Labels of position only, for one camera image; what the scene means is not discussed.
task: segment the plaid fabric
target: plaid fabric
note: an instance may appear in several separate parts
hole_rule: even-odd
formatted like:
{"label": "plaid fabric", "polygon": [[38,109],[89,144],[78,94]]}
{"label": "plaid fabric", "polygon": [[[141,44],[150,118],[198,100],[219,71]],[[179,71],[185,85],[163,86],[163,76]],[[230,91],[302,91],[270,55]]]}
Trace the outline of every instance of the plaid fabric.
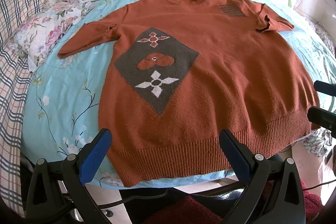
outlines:
{"label": "plaid fabric", "polygon": [[20,145],[26,92],[31,80],[27,60],[9,50],[6,40],[46,0],[0,0],[0,195],[23,215]]}

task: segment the bed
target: bed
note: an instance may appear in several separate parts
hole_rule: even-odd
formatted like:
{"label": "bed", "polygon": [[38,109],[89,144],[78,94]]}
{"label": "bed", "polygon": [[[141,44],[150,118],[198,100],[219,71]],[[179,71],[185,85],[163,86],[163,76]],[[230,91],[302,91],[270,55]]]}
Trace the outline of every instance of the bed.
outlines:
{"label": "bed", "polygon": [[[46,0],[1,0],[1,196],[14,210],[21,212],[20,152],[33,163],[64,159],[78,151],[98,133],[98,102],[113,42],[105,43],[66,59],[57,53],[84,24],[99,20],[110,12],[138,0],[96,0],[94,9],[72,26],[49,54],[45,62],[29,73],[27,60],[18,58],[6,47],[6,40],[26,18],[38,13]],[[308,23],[288,7],[288,0],[253,0],[268,4],[295,25],[293,32],[281,32],[298,55],[312,80],[336,82],[336,60]],[[319,94],[320,105],[334,111],[335,102]],[[312,132],[310,138],[318,138]],[[175,187],[212,181],[233,175],[230,170],[183,178],[142,181],[134,187]],[[123,184],[107,158],[92,184],[123,189]]]}

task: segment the light blue floral fabric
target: light blue floral fabric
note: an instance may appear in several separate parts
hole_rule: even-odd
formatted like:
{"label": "light blue floral fabric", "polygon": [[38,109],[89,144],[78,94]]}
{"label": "light blue floral fabric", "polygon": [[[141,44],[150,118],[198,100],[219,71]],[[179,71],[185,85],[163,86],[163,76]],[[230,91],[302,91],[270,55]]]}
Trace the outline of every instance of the light blue floral fabric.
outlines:
{"label": "light blue floral fabric", "polygon": [[[66,59],[59,59],[57,53],[84,23],[99,20],[135,1],[138,0],[97,1],[95,8],[68,30],[35,72],[28,90],[22,137],[22,151],[32,162],[36,163],[41,157],[47,161],[62,160],[70,153],[78,153],[98,133],[98,104],[114,42],[104,43]],[[335,58],[300,15],[287,6],[273,4],[269,0],[253,1],[267,3],[295,25],[294,31],[280,34],[297,53],[313,81],[336,83]],[[335,109],[330,96],[319,94],[319,97],[321,107]],[[181,186],[231,174],[231,171],[223,170],[186,178],[162,178],[143,181],[134,187]],[[105,188],[123,188],[106,157],[91,183]]]}

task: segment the sweater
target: sweater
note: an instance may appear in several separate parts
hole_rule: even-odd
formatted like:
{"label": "sweater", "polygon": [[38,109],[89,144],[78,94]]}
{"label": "sweater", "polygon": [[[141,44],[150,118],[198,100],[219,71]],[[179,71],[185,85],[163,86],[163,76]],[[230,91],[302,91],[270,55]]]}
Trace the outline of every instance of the sweater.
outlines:
{"label": "sweater", "polygon": [[98,124],[131,187],[230,168],[224,128],[265,157],[316,129],[313,82],[277,32],[293,28],[251,0],[140,0],[84,24],[58,56],[117,40]]}

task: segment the plaid blanket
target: plaid blanket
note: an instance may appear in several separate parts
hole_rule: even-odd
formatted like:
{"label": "plaid blanket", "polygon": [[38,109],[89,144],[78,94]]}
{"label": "plaid blanket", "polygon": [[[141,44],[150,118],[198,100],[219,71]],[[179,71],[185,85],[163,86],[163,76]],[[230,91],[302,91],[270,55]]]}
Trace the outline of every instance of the plaid blanket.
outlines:
{"label": "plaid blanket", "polygon": [[47,0],[0,0],[0,195],[23,215],[20,182],[20,145],[26,92],[31,81],[27,60],[19,59],[7,39]]}

